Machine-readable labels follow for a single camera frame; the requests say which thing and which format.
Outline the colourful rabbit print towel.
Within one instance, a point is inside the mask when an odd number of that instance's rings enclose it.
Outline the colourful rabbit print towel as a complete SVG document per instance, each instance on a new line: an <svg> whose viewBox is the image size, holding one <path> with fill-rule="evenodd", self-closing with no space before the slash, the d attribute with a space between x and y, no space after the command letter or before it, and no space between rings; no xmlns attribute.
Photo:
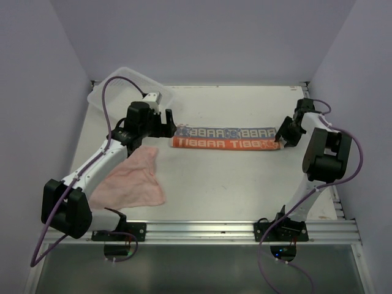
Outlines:
<svg viewBox="0 0 392 294"><path fill-rule="evenodd" d="M275 151L284 145L275 140L273 127L199 127L178 125L172 148L228 151Z"/></svg>

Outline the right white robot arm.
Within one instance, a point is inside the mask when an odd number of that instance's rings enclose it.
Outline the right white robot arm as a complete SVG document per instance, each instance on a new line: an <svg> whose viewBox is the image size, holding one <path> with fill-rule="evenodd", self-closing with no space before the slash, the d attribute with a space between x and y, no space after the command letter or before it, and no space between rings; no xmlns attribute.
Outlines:
<svg viewBox="0 0 392 294"><path fill-rule="evenodd" d="M314 203L328 184L344 177L352 139L334 130L322 112L316 110L314 100L297 101L292 117L286 117L275 141L286 148L295 147L303 135L309 143L303 157L303 178L291 200L277 213L273 225L274 236L287 240L304 230L304 223Z"/></svg>

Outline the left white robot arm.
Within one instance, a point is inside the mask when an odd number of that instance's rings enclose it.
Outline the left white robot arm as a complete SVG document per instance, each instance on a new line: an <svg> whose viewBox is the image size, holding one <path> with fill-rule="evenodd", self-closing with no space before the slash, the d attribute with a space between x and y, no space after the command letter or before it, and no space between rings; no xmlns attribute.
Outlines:
<svg viewBox="0 0 392 294"><path fill-rule="evenodd" d="M161 112L150 102L132 102L126 117L111 129L102 146L73 173L49 180L43 188L41 221L47 228L79 239L87 232L106 232L113 240L127 234L126 216L118 209L93 208L89 199L97 186L137 150L146 137L172 138L176 132L171 109Z"/></svg>

